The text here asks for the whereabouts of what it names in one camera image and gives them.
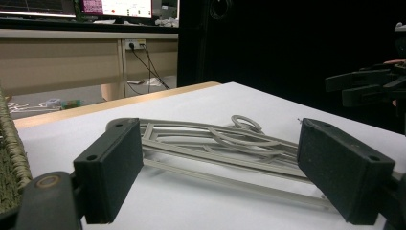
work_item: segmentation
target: computer monitor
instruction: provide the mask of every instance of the computer monitor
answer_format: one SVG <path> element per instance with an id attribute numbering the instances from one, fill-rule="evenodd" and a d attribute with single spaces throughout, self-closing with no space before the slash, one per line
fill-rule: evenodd
<path id="1" fill-rule="evenodd" d="M 0 16 L 68 19 L 76 17 L 73 0 L 0 0 Z"/>
<path id="2" fill-rule="evenodd" d="M 124 20 L 152 19 L 152 0 L 79 0 L 83 15 L 99 19 L 115 19 L 117 24 Z"/>

